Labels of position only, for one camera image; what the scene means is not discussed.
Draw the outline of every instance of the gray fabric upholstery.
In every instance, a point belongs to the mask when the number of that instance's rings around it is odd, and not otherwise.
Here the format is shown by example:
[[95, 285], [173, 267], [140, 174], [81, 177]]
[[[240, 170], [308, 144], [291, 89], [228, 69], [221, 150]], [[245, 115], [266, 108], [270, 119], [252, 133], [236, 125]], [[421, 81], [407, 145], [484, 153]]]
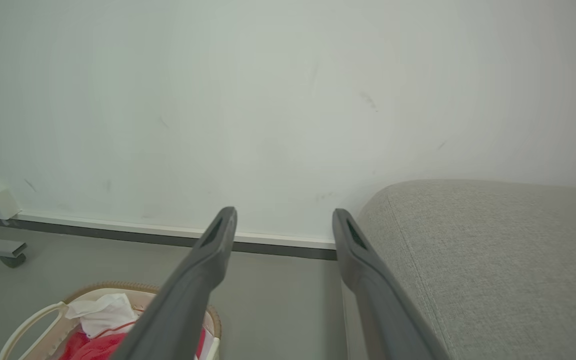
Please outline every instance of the gray fabric upholstery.
[[416, 180], [357, 218], [453, 359], [576, 359], [576, 188]]

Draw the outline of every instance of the white wall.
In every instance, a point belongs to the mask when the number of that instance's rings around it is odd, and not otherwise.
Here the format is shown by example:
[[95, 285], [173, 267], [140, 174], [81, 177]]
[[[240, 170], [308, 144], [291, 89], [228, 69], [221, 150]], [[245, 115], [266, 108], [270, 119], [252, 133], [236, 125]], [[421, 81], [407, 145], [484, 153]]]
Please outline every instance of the white wall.
[[0, 0], [25, 210], [326, 238], [418, 178], [576, 185], [576, 1]]

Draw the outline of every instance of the white cloth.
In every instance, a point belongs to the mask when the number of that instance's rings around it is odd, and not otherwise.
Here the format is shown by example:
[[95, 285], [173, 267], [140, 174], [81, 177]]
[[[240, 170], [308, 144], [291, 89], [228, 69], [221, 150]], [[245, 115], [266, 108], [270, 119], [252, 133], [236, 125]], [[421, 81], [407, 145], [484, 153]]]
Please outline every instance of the white cloth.
[[68, 305], [66, 319], [79, 318], [81, 328], [87, 337], [95, 338], [98, 335], [127, 333], [132, 325], [124, 326], [137, 321], [137, 314], [130, 305], [128, 296], [124, 293], [105, 294], [98, 300], [73, 301]]

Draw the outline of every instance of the furniture caster wheel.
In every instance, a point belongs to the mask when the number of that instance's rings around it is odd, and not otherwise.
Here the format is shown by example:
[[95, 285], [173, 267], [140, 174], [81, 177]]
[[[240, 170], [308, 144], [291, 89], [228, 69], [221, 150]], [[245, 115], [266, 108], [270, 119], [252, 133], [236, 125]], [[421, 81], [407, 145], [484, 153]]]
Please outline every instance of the furniture caster wheel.
[[26, 255], [20, 253], [19, 256], [17, 257], [0, 256], [0, 260], [4, 265], [9, 267], [10, 269], [14, 269], [19, 265], [22, 265], [26, 261]]

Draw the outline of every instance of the baseboard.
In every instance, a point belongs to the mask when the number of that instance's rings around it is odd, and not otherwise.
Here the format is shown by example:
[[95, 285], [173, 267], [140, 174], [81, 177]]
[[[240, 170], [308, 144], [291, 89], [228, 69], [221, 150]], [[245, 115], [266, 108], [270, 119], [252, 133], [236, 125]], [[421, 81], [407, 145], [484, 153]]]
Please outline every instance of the baseboard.
[[[122, 233], [161, 235], [165, 237], [191, 239], [199, 239], [199, 237], [201, 237], [201, 235], [204, 233], [204, 230], [199, 228], [108, 221], [103, 219], [80, 218], [76, 216], [64, 216], [45, 212], [34, 212], [29, 210], [22, 210], [19, 212], [19, 214], [15, 215], [12, 220], [70, 226], [76, 228], [89, 228], [95, 230], [118, 231]], [[235, 234], [235, 242], [293, 248], [327, 250], [335, 249], [335, 242], [332, 239], [317, 239], [312, 237], [296, 237], [274, 234], [255, 234], [251, 232], [237, 232]]]

